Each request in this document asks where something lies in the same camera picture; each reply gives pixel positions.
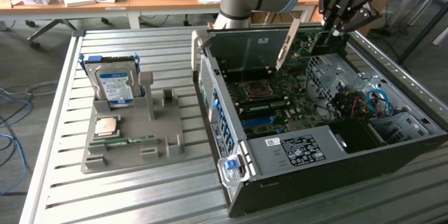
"gray carpet floor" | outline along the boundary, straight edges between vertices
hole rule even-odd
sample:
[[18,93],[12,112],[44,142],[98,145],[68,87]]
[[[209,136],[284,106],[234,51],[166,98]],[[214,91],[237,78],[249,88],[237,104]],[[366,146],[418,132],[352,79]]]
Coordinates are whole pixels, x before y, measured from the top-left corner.
[[[394,10],[401,0],[390,0],[388,9]],[[388,52],[392,57],[393,50],[400,54],[410,41],[428,24],[433,15],[441,8],[440,4],[432,4],[429,10],[418,19],[417,24],[408,28],[408,34],[398,32],[393,33],[390,37],[384,39],[372,39],[378,47]],[[152,24],[158,25],[164,22],[165,16],[156,16],[154,18],[144,18]],[[182,15],[169,16],[162,27],[182,26]],[[42,26],[48,21],[36,20],[37,25]],[[78,29],[101,30],[101,29],[126,29],[129,28],[128,19],[117,17],[109,19],[110,24],[101,23],[98,18],[73,20],[72,23]],[[206,22],[213,22],[210,15],[189,15],[189,22],[193,25],[205,25]],[[445,81],[448,78],[448,61],[446,43],[441,47],[430,44],[438,33],[442,32],[448,25],[448,19],[440,21],[437,27],[433,29],[417,49],[413,51],[405,66],[414,76],[414,78],[424,84],[424,86],[433,92],[436,96],[448,102],[448,89],[445,88]],[[57,80],[64,63],[68,42],[72,31],[64,26],[57,25],[46,34],[37,38],[42,49],[34,50],[28,46],[26,37],[37,30],[29,28],[24,22],[16,22],[10,31],[0,32],[0,87],[9,88],[13,86],[29,86],[44,81]],[[54,86],[45,87],[42,91],[53,89]],[[24,87],[14,87],[10,91],[20,91]],[[14,98],[26,99],[26,96],[14,96]],[[50,110],[53,95],[34,97],[32,113],[20,123],[14,124],[12,129],[21,142],[26,161],[33,167],[36,163],[40,142],[42,139],[48,114]],[[21,106],[20,103],[10,103],[0,99],[0,115],[6,117]],[[5,146],[5,141],[1,139],[0,148]],[[0,151],[0,162],[5,159],[8,151]],[[14,154],[10,161],[0,167],[0,191],[8,188],[20,179],[22,173],[21,161],[18,153]],[[26,175],[24,182],[13,189],[13,192],[26,192],[30,181],[30,175]],[[6,196],[0,197],[0,223],[17,223],[24,204],[25,196]]]

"blue cable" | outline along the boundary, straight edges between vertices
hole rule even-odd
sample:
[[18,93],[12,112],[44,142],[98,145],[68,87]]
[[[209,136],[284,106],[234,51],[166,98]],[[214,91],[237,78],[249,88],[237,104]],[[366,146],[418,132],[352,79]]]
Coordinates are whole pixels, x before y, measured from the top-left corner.
[[25,157],[22,155],[22,150],[21,150],[21,145],[18,143],[18,141],[8,134],[0,134],[0,136],[4,136],[9,139],[12,139],[17,145],[17,149],[18,149],[18,153],[20,153],[20,157],[21,157],[21,164],[22,164],[22,176],[20,178],[20,180],[13,184],[13,186],[10,186],[1,194],[0,194],[0,197],[4,196],[4,194],[6,192],[9,192],[16,186],[18,186],[18,184],[22,182],[22,180],[25,179],[25,176],[26,176],[26,166],[25,166]]
[[12,123],[0,126],[0,128],[4,128],[4,127],[6,127],[6,126],[12,126],[13,124],[18,123],[18,122],[20,122],[20,121],[29,115],[33,106],[32,106],[32,104],[30,104],[29,101],[12,99],[12,98],[6,97],[6,96],[5,96],[4,94],[1,94],[1,93],[0,93],[0,97],[2,97],[2,98],[4,98],[6,101],[9,101],[9,102],[21,102],[21,103],[28,104],[28,110],[26,110],[26,112],[24,113],[24,115],[22,115],[17,120],[14,120]]
[[392,108],[390,108],[390,103],[389,103],[389,99],[386,97],[386,94],[385,92],[381,90],[381,89],[372,89],[369,92],[366,92],[366,104],[368,104],[368,107],[370,109],[372,112],[374,112],[374,108],[370,104],[370,97],[369,97],[369,94],[370,93],[380,93],[384,97],[384,102],[385,102],[385,106],[386,106],[386,114],[388,115],[392,115]]

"metal slatted surface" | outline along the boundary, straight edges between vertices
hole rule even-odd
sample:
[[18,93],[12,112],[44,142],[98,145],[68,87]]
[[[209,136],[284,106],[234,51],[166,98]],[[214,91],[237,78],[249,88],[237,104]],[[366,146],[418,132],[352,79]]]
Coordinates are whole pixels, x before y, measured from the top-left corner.
[[[37,159],[44,172],[34,172],[21,223],[421,223],[442,219],[448,214],[448,145],[392,175],[248,216],[226,217],[190,80],[189,35],[198,28],[204,29],[92,31],[72,39],[66,77],[58,86],[61,99],[50,114],[54,124],[46,127]],[[81,52],[126,56],[134,51],[142,71],[154,71],[154,91],[172,87],[178,94],[186,158],[174,164],[82,174],[93,90],[77,56]],[[348,58],[368,71],[356,53],[349,52]]]

